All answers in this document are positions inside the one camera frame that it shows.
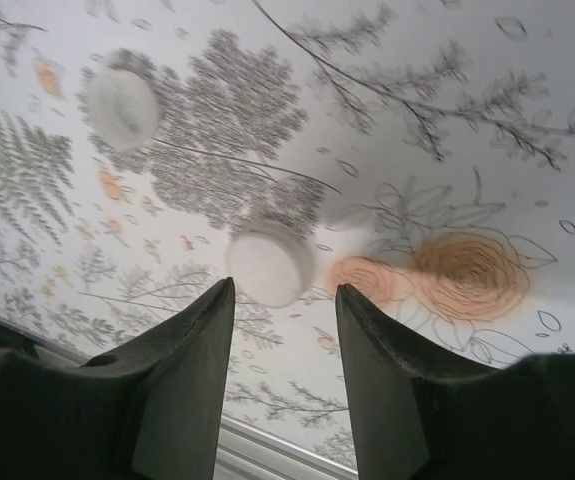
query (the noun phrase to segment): botanical print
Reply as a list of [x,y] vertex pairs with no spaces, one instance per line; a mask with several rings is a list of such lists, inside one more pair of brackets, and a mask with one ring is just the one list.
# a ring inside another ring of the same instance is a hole
[[[575,353],[575,0],[327,3],[0,2],[0,317],[91,357],[283,223],[315,284],[236,296],[224,413],[355,468],[338,285],[494,367]],[[89,121],[106,67],[158,100],[139,148]]]

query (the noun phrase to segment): wallpaper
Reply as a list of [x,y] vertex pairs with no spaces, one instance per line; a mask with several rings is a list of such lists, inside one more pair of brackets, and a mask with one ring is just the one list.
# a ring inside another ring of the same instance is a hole
[[[107,67],[160,105],[127,152],[89,117]],[[575,0],[0,1],[2,317],[97,355],[261,220],[316,282],[238,294],[224,413],[326,458],[355,467],[340,283],[498,368],[575,352]]]

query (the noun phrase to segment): floral wallpaper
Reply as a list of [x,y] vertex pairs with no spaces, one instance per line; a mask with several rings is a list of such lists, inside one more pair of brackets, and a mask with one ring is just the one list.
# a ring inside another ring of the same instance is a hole
[[[575,0],[527,3],[0,1],[0,315],[96,355],[280,222],[316,282],[238,294],[224,413],[350,467],[338,284],[498,368],[575,352]],[[106,67],[158,100],[139,148]]]

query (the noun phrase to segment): orange rose illustration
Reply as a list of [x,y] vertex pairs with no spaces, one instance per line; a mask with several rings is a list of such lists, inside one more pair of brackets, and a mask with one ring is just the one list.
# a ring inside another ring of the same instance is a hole
[[327,272],[327,288],[336,294],[338,285],[349,283],[374,305],[384,308],[412,293],[411,282],[384,263],[349,257],[334,263]]
[[529,287],[516,250],[473,233],[446,233],[414,256],[415,294],[433,313],[489,321],[519,305]]

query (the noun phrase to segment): white circular fixture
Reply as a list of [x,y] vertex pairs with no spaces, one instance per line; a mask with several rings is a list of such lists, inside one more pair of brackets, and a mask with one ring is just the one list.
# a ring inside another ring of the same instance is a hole
[[94,130],[118,151],[137,148],[156,133],[158,100],[149,84],[133,72],[102,68],[89,84],[87,101]]
[[232,240],[227,266],[242,293],[261,305],[282,308],[309,290],[313,258],[302,239],[283,225],[253,225]]

